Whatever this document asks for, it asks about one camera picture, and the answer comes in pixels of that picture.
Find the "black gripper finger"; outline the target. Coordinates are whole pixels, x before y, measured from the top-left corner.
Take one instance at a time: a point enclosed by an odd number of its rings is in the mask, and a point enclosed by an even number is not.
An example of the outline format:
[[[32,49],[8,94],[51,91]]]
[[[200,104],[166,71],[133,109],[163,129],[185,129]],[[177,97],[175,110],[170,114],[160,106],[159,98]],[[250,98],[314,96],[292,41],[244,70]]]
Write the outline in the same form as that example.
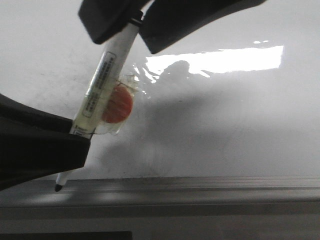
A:
[[[253,8],[263,0],[155,0],[147,9],[139,34],[157,54],[203,26]]]
[[[82,168],[87,138],[70,134],[72,120],[0,96],[0,189]]]
[[[141,20],[147,0],[84,0],[78,16],[93,43],[101,45],[121,32],[132,18]]]

